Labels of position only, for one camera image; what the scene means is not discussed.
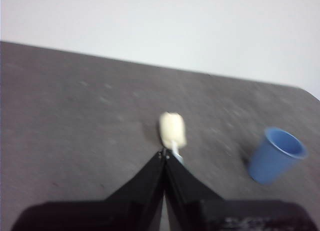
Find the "blue cup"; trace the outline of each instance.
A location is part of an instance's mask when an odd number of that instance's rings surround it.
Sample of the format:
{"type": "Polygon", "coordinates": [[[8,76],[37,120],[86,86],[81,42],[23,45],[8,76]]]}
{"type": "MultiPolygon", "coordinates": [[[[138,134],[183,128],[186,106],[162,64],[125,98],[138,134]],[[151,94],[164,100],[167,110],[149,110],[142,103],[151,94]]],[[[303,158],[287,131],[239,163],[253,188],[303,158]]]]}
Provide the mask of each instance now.
{"type": "Polygon", "coordinates": [[[270,127],[265,130],[264,139],[252,156],[248,172],[258,183],[268,184],[307,155],[296,137],[280,128],[270,127]]]}

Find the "white wall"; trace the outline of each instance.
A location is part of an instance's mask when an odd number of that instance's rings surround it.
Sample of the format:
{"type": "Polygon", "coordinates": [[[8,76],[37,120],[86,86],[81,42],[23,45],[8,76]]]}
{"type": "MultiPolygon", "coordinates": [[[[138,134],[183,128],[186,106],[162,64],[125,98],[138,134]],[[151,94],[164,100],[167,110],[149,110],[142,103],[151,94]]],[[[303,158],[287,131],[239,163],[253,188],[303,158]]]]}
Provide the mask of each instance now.
{"type": "Polygon", "coordinates": [[[320,98],[320,0],[1,0],[1,38],[320,98]]]}

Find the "gray tabletop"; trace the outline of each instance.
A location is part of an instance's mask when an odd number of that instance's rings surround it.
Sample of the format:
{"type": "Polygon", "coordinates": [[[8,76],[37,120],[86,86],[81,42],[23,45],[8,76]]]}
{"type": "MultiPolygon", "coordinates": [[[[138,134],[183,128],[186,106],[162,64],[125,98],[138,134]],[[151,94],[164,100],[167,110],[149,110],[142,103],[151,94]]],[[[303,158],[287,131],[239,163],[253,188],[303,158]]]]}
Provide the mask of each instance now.
{"type": "Polygon", "coordinates": [[[187,168],[223,198],[296,202],[320,225],[320,103],[304,90],[7,42],[1,79],[3,231],[31,205],[106,198],[160,149],[164,111],[185,120],[187,168]],[[244,161],[269,126],[309,157],[261,185],[244,161]]]}

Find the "small white object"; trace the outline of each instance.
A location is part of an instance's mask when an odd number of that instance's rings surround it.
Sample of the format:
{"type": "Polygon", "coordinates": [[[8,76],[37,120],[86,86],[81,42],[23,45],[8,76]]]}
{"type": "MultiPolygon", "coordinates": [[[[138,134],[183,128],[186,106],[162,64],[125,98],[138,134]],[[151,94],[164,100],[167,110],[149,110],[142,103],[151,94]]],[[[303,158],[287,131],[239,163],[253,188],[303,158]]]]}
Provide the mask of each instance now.
{"type": "Polygon", "coordinates": [[[178,149],[187,144],[184,119],[178,113],[165,112],[160,116],[159,126],[163,145],[172,150],[172,154],[183,163],[178,149]]]}

